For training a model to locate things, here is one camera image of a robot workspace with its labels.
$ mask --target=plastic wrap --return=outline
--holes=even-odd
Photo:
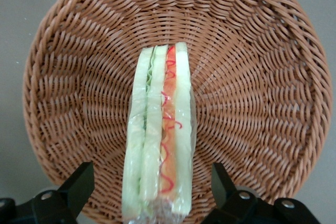
[[[124,223],[181,223],[189,214],[196,131],[186,44],[144,48],[129,103]]]

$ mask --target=screw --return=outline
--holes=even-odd
[[[45,193],[41,196],[41,200],[49,199],[51,195],[52,195],[51,192]]]
[[[239,196],[240,196],[242,199],[250,199],[250,198],[251,198],[250,194],[248,194],[248,193],[245,192],[245,191],[240,192],[240,193],[239,193]]]
[[[295,205],[292,201],[289,201],[289,200],[286,200],[286,199],[283,200],[281,203],[287,208],[294,208],[295,207]]]

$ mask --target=wicker basket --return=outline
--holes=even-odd
[[[28,135],[61,184],[94,161],[84,208],[120,223],[128,101],[141,48],[185,41],[198,120],[193,210],[214,207],[211,164],[272,202],[291,197],[330,124],[323,48],[295,0],[58,0],[41,22],[24,76]]]

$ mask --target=black clamp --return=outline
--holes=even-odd
[[[272,206],[251,192],[237,190],[219,163],[212,166],[211,190],[217,208],[202,224],[320,224],[298,200],[279,198]]]
[[[0,223],[76,224],[76,218],[94,190],[93,163],[82,163],[58,190],[47,190],[16,206],[0,199]]]

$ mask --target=gray background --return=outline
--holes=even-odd
[[[13,197],[19,204],[51,186],[27,138],[22,109],[22,76],[37,27],[55,1],[0,0],[0,197]],[[326,50],[335,83],[336,0],[298,1]],[[322,155],[302,190],[295,196],[322,223],[336,222],[334,117]],[[94,223],[83,216],[78,221]]]

